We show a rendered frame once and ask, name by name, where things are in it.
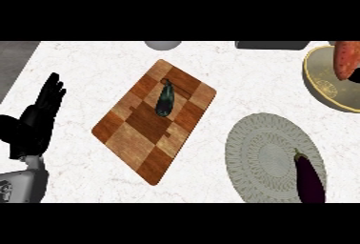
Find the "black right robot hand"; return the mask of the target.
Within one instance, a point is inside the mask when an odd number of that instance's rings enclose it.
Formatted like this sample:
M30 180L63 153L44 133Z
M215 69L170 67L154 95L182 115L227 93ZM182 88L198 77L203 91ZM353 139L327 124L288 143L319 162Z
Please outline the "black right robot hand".
M353 70L348 80L353 83L360 83L360 68Z

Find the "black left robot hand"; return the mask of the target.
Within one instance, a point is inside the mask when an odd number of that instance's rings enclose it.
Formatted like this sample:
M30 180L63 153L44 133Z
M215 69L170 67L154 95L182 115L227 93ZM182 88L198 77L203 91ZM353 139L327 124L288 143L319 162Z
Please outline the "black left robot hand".
M18 118L0 114L0 140L10 144L10 159L42 155L47 149L55 113L66 93L58 74L52 72L44 82L36 101Z

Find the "grey bowl with yellow rim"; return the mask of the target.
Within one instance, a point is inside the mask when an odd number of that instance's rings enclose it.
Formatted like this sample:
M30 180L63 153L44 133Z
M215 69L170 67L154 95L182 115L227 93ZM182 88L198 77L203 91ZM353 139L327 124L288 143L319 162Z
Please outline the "grey bowl with yellow rim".
M321 46L308 51L302 62L303 84L317 101L328 108L360 113L360 83L337 79L333 49L333 46Z

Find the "round grey woven placemat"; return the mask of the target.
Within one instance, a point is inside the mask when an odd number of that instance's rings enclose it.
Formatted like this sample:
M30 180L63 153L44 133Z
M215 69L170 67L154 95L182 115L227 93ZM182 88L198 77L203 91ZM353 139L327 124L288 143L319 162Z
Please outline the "round grey woven placemat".
M299 203L296 153L308 156L325 186L315 144L300 128L272 113L253 113L232 125L224 143L224 163L235 192L247 203Z

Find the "dark grey counter edge strip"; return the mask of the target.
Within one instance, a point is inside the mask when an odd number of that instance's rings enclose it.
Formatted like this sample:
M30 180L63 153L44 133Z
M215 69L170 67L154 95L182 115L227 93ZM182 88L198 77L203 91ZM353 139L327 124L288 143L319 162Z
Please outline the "dark grey counter edge strip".
M38 45L38 41L0 41L0 103Z

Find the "dark grey flat object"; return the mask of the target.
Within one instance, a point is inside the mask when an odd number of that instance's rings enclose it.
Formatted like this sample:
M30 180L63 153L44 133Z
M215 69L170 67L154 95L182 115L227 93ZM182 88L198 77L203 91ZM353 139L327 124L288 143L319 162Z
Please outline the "dark grey flat object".
M299 51L308 45L308 41L235 41L237 49L249 50L290 50Z

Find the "checkered wooden cutting board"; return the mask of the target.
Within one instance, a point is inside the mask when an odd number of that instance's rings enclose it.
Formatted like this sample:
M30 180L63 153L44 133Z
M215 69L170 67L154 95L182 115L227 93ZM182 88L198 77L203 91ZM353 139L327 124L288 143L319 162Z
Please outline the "checkered wooden cutting board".
M154 107L165 84L173 88L173 107L160 117ZM91 130L151 185L163 177L215 94L213 88L157 60Z

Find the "dark green cucumber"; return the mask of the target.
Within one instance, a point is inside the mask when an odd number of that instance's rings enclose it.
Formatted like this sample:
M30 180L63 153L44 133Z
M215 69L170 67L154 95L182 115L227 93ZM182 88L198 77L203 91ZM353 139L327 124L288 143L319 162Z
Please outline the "dark green cucumber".
M165 81L163 89L156 103L154 112L160 117L170 114L173 104L173 89L169 81Z

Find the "dark purple eggplant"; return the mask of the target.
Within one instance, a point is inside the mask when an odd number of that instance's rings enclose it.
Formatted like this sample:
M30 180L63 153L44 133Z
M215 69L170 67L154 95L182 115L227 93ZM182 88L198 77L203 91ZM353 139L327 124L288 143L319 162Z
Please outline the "dark purple eggplant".
M296 169L296 192L302 203L322 203L324 189L311 161L299 151L294 151L293 163Z

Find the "round grey object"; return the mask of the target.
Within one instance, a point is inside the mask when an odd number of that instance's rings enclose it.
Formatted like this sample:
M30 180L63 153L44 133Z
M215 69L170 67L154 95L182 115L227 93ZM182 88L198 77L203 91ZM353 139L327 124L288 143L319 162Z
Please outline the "round grey object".
M179 41L145 41L144 44L154 51L169 51L181 44L181 42Z

